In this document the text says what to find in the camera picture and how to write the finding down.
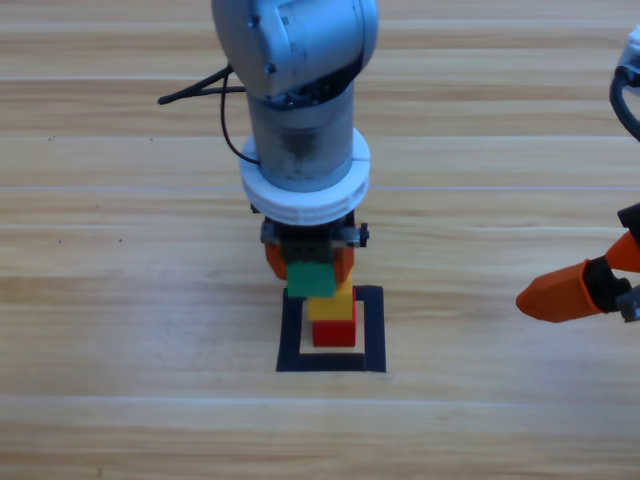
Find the red block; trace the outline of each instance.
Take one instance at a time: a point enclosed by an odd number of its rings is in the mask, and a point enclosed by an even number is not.
[[[316,348],[336,348],[356,346],[356,302],[353,301],[353,318],[351,321],[314,321],[313,346]]]

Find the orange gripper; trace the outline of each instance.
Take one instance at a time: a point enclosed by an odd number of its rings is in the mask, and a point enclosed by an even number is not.
[[[588,260],[536,278],[517,298],[526,315],[560,323],[603,313],[594,305],[584,284]]]

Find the black tape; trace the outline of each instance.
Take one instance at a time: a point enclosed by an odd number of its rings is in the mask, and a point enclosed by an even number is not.
[[[364,353],[300,353],[304,299],[282,296],[282,327],[278,372],[386,373],[384,290],[355,287],[356,301],[364,303]]]

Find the lego brick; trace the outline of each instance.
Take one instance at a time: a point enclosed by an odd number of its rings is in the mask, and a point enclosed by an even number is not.
[[[282,252],[278,245],[265,245],[265,253],[267,256],[267,262],[271,266],[271,270],[280,280],[287,279],[287,264],[282,258]]]
[[[287,294],[291,297],[331,298],[336,279],[330,263],[295,262],[287,265]]]
[[[311,297],[307,299],[308,318],[316,321],[350,321],[352,318],[355,293],[352,276],[342,283],[331,298]]]
[[[351,302],[351,320],[313,322],[313,346],[318,348],[356,346],[356,302]]]
[[[347,280],[355,263],[355,248],[336,248],[334,252],[333,267],[336,283],[339,285]]]

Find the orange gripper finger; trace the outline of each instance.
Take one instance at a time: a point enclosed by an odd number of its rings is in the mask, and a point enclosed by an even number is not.
[[[640,248],[630,232],[613,244],[606,258],[614,270],[640,273]]]
[[[560,323],[603,313],[591,300],[583,274],[588,260],[536,278],[517,298],[524,314]]]
[[[267,262],[271,266],[271,270],[276,275],[276,278],[280,280],[287,279],[287,264],[282,258],[282,252],[278,245],[265,245],[265,253],[267,255]]]

